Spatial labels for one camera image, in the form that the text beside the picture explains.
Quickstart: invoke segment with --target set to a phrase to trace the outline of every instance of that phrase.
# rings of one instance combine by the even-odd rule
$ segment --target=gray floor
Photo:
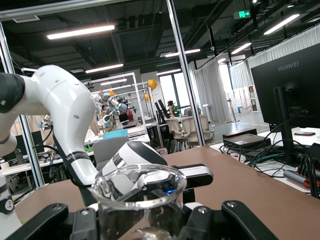
[[[262,113],[257,112],[248,112],[248,113],[236,113],[236,120],[238,122],[212,122],[215,124],[214,135],[215,141],[217,144],[222,142],[222,135],[230,132],[234,132],[241,129],[255,128],[258,133],[269,131],[268,123],[264,122]]]

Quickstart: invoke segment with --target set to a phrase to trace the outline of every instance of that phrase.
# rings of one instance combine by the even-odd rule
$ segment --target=glass rim
[[[114,201],[114,200],[111,200],[111,199],[98,193],[97,187],[103,181],[111,179],[117,173],[129,171],[129,170],[134,170],[137,168],[148,169],[151,171],[152,170],[155,170],[155,171],[161,170],[161,171],[173,173],[173,174],[180,177],[180,180],[179,180],[180,184],[178,184],[176,191],[174,191],[166,196],[162,196],[162,197],[158,197],[156,199],[146,200],[146,201]],[[173,168],[171,166],[166,166],[166,165],[145,163],[145,164],[137,164],[137,165],[130,165],[130,166],[121,167],[117,170],[114,170],[114,171],[108,173],[107,175],[97,177],[94,180],[93,184],[91,185],[91,194],[98,201],[98,203],[99,202],[103,203],[107,207],[111,207],[111,208],[114,208],[117,210],[146,210],[146,209],[160,207],[162,205],[166,205],[166,204],[172,202],[174,199],[178,198],[178,196],[185,190],[186,186],[187,186],[186,176],[178,169]]]

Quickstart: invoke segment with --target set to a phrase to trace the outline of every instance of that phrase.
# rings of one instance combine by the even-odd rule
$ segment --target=gray curtain
[[[246,60],[250,69],[320,43],[320,24]]]
[[[195,71],[195,78],[202,112],[205,112],[204,104],[211,104],[213,121],[230,122],[231,117],[217,59],[198,68]]]
[[[233,89],[239,89],[254,84],[246,61],[239,62],[230,67],[230,75]]]

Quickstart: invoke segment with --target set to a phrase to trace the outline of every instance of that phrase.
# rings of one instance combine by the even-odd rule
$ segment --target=glass cup
[[[172,240],[182,227],[186,177],[177,169],[137,164],[98,177],[91,192],[98,202],[102,240]]]

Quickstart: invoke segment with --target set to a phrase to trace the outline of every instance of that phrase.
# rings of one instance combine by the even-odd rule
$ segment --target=ceiling vent
[[[77,74],[77,73],[84,72],[84,70],[82,68],[77,68],[77,69],[70,70],[70,72],[72,72],[73,74]]]
[[[32,22],[32,21],[37,21],[37,20],[40,20],[40,19],[36,15],[33,15],[33,16],[22,16],[22,17],[17,17],[17,18],[13,19],[13,21],[15,21],[17,24],[26,23],[26,22]]]
[[[171,54],[172,52],[164,52],[164,53],[161,53],[161,55],[160,55],[160,58],[163,58],[163,57],[165,57],[167,54]]]

